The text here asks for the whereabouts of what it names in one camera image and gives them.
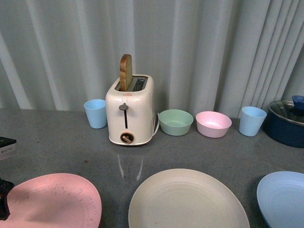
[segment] toast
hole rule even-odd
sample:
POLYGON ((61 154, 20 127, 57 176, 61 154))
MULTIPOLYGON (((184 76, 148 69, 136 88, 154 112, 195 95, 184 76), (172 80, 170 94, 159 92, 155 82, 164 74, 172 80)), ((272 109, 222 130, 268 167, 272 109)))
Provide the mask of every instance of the toast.
POLYGON ((132 56, 124 54, 120 60, 120 91, 127 91, 132 82, 132 56))

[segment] cup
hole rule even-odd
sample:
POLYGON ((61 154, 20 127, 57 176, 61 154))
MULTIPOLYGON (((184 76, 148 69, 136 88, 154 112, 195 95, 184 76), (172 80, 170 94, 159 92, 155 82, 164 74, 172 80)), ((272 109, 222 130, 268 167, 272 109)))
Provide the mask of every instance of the cup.
POLYGON ((243 107, 241 120, 239 123, 239 132, 246 136, 255 136, 262 126, 267 113, 256 107, 243 107))
POLYGON ((105 100, 94 99, 85 102, 85 113, 92 128, 106 126, 105 100))

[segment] white toaster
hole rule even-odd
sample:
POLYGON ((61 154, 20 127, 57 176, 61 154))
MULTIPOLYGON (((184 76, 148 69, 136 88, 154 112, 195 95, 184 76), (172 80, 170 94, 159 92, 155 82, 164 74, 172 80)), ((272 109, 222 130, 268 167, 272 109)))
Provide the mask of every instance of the white toaster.
POLYGON ((148 75, 133 75, 126 92, 120 91, 120 78, 114 82, 105 97, 111 142, 133 146, 151 140, 158 129, 153 92, 154 81, 148 75))

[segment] pot lid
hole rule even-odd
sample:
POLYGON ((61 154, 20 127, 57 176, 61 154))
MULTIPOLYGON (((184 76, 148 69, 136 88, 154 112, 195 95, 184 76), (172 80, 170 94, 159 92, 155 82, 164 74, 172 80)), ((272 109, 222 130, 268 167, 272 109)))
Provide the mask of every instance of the pot lid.
POLYGON ((304 111, 297 109, 291 101, 274 101, 268 106, 269 111, 281 119, 304 126, 304 111))

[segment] toaster lever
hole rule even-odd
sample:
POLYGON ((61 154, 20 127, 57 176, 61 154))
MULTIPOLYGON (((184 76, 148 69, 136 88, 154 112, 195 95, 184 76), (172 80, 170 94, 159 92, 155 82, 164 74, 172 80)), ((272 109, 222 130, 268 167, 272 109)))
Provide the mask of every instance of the toaster lever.
POLYGON ((124 112, 124 125, 125 125, 125 128, 128 129, 127 110, 129 108, 129 106, 127 106, 124 103, 124 104, 120 105, 118 108, 124 112))
POLYGON ((129 106, 127 106, 125 103, 119 106, 119 109, 122 111, 127 111, 129 106))

